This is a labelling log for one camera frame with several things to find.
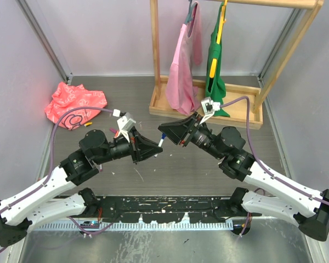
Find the blue capped white pen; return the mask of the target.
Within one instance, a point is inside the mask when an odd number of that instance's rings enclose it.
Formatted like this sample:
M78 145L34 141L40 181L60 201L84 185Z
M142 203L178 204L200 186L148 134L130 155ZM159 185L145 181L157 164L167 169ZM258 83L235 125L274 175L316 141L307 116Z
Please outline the blue capped white pen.
M162 137L162 138L160 139L160 141L159 141L159 143L158 143L158 147L160 147L160 148L162 147L164 140L165 140L164 137Z

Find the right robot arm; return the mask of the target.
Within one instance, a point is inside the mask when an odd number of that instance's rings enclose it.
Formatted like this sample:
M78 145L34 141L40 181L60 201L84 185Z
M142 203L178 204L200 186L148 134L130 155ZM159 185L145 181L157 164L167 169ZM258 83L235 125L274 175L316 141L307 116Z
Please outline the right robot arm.
M262 188L270 197L237 188L230 198L230 211L241 216L245 212L272 216L292 225L317 241L327 240L329 233L329 189L308 188L269 168L244 150L245 140L232 126L215 135L202 117L194 113L181 121L159 125L176 145L193 143L220 160L218 167L231 179Z

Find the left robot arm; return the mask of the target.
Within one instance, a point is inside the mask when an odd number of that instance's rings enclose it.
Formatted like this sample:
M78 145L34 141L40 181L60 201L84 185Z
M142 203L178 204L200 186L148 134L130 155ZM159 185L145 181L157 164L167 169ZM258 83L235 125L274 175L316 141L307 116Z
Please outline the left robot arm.
M8 199L0 200L0 246L22 240L29 232L59 218L95 216L99 201L89 188L54 202L59 194L71 190L99 173L98 166L130 156L133 163L147 160L163 151L135 128L129 139L123 135L109 142L101 130L91 130L79 142L79 149L55 167L51 174Z

